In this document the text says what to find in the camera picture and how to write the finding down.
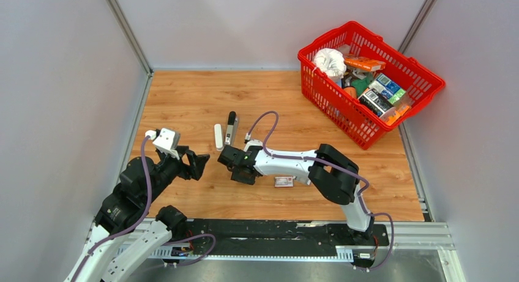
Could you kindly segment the white stapler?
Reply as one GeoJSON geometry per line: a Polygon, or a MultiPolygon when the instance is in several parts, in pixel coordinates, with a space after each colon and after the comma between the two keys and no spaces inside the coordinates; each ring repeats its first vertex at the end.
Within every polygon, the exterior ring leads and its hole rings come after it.
{"type": "Polygon", "coordinates": [[[214,125],[214,139],[215,139],[215,148],[217,151],[222,151],[224,148],[224,136],[222,126],[220,124],[214,125]]]}

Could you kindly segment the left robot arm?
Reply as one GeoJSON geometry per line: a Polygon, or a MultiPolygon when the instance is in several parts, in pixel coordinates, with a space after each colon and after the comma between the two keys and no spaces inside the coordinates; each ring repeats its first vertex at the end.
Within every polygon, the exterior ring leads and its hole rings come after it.
{"type": "Polygon", "coordinates": [[[102,202],[81,256],[66,281],[125,281],[168,242],[188,242],[187,217],[168,205],[122,253],[118,249],[149,213],[151,204],[174,179],[200,180],[208,154],[197,155],[187,146],[176,148],[178,158],[159,153],[160,161],[141,154],[129,161],[119,183],[102,202]]]}

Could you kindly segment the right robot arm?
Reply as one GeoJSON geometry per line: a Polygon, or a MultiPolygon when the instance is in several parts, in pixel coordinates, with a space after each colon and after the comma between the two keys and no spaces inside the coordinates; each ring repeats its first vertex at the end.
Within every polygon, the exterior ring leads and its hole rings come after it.
{"type": "Polygon", "coordinates": [[[292,176],[312,184],[328,201],[341,207],[349,236],[362,245],[374,235],[374,216],[363,200],[359,167],[329,144],[307,151],[281,151],[248,142],[245,149],[225,146],[217,161],[231,173],[231,180],[253,185],[261,176],[292,176]]]}

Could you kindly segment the red white staple box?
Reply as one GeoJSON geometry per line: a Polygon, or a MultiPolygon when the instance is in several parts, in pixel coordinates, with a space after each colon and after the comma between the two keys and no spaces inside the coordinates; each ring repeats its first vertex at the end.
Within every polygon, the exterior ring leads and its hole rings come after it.
{"type": "Polygon", "coordinates": [[[275,188],[288,188],[294,187],[293,177],[289,176],[278,176],[274,178],[274,187],[275,188]]]}

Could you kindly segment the grey stapler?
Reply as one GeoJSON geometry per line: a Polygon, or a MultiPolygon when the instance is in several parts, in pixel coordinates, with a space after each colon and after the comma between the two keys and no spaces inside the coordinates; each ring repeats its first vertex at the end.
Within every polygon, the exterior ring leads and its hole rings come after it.
{"type": "Polygon", "coordinates": [[[239,125],[239,117],[235,111],[231,111],[228,115],[228,121],[225,132],[224,144],[232,146],[236,138],[236,133],[239,125]]]}

